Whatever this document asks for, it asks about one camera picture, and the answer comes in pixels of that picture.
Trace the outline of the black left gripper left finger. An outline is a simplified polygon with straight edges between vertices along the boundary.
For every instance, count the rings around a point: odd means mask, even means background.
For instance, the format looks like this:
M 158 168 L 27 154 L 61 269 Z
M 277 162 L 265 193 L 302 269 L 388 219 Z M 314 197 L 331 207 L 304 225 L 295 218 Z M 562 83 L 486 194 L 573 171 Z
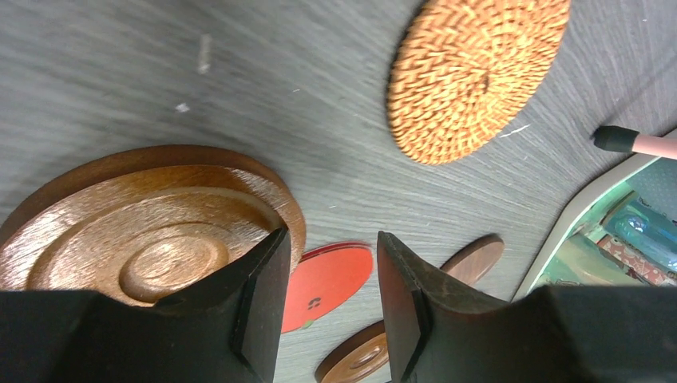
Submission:
M 154 306 L 92 290 L 4 291 L 4 382 L 271 382 L 291 240 L 246 255 Z

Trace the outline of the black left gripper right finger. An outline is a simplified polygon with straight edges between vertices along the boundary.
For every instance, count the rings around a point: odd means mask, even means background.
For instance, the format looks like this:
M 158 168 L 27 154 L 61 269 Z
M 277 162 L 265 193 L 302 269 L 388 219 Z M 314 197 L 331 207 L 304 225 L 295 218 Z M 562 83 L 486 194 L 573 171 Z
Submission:
M 676 290 L 542 286 L 505 302 L 388 232 L 378 281 L 394 382 L 673 382 Z

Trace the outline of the red round paper coaster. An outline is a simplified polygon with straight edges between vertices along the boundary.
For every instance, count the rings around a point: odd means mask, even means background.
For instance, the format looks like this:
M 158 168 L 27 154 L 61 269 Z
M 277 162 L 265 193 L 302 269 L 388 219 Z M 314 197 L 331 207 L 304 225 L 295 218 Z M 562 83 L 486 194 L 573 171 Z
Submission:
M 341 242 L 304 254 L 291 274 L 282 333 L 299 330 L 341 306 L 372 274 L 370 245 Z

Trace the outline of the large ridged brown wooden coaster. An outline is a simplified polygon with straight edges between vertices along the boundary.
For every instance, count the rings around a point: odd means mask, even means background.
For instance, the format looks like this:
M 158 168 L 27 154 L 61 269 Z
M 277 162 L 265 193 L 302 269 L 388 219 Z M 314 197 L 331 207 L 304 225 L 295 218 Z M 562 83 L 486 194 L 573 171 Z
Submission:
M 1 228 L 3 290 L 96 290 L 150 306 L 286 227 L 306 246 L 283 180 L 231 150 L 162 145 L 77 167 L 21 202 Z

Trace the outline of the woven rattan coaster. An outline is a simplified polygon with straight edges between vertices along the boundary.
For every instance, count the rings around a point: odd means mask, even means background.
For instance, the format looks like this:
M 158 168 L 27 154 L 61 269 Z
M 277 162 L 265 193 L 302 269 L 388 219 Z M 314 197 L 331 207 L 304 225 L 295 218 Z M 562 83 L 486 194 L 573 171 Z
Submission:
M 395 144 L 428 165 L 493 139 L 543 82 L 569 19 L 567 1 L 426 1 L 391 66 Z

